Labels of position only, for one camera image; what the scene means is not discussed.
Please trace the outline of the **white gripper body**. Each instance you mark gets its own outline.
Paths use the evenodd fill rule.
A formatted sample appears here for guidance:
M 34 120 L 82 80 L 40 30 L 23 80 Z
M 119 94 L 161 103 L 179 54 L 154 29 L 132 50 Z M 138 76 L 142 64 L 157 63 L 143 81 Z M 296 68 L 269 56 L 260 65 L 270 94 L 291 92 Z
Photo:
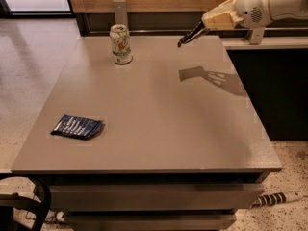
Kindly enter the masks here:
M 242 19 L 240 25 L 245 28 L 265 27 L 272 23 L 269 0 L 237 0 L 235 9 Z

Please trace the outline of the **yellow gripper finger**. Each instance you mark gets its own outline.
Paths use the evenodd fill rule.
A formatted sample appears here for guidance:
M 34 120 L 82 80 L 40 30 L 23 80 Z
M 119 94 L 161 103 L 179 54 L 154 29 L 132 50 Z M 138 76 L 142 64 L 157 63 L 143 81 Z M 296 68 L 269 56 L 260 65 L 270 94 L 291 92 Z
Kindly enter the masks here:
M 230 9 L 222 12 L 210 10 L 203 14 L 201 18 L 204 26 L 210 30 L 230 30 L 235 28 L 243 20 L 236 11 Z
M 213 8 L 214 13 L 224 13 L 234 10 L 234 6 L 238 0 L 226 0 L 219 4 L 217 7 Z

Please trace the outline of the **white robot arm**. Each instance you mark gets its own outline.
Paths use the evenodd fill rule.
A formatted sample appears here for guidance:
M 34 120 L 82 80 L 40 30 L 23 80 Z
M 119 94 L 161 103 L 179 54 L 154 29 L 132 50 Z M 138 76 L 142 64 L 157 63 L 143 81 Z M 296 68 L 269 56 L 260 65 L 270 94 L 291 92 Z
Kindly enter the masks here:
M 308 18 L 308 0 L 227 0 L 203 14 L 206 29 L 265 27 L 281 19 Z

